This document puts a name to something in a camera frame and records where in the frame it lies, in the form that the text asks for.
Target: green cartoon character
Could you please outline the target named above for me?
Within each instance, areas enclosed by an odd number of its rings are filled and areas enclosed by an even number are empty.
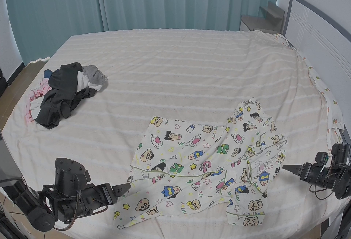
[[[172,172],[173,174],[178,174],[180,173],[182,170],[184,169],[184,166],[180,165],[180,164],[177,164],[177,163],[174,163],[169,171]]]
[[[223,144],[217,147],[218,154],[227,154],[229,145]]]

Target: mattress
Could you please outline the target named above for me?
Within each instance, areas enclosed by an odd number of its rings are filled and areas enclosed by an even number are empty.
[[[224,126],[235,106],[252,97],[275,117],[277,130],[288,139],[285,164],[313,163],[318,151],[328,151],[326,101],[302,58],[275,35],[146,29],[72,36],[29,88],[35,88],[45,69],[72,62],[96,65],[108,75],[107,86],[82,100],[71,117],[51,130],[25,121],[25,93],[3,130],[35,190],[54,182],[58,157],[83,164],[96,185],[125,183],[151,118]],[[316,199],[309,184],[285,170],[267,194],[261,226],[228,225],[226,204],[218,204],[194,215],[159,216],[118,230],[110,206],[102,214],[78,219],[66,234],[94,239],[298,238],[345,204],[333,195]]]

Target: nightstand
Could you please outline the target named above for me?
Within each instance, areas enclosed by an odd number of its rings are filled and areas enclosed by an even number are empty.
[[[280,33],[282,29],[284,10],[276,6],[273,2],[268,2],[267,7],[260,6],[266,14],[265,18],[242,15],[240,31],[260,30],[269,34]]]

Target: barcode label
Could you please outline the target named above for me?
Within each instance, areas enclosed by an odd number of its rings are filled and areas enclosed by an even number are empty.
[[[110,197],[110,195],[109,195],[109,193],[108,193],[108,191],[107,191],[107,188],[106,188],[105,186],[103,186],[103,192],[104,192],[105,195],[106,195],[106,198],[107,198],[107,200],[108,200],[108,203],[109,203],[109,204],[112,204],[112,199],[111,199],[111,197]]]

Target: pile of clothes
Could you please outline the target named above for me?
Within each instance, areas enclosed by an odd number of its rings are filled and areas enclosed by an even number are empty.
[[[92,65],[72,63],[54,72],[45,70],[39,88],[28,94],[25,118],[52,129],[59,125],[61,117],[70,117],[82,99],[94,96],[106,81],[107,76]]]

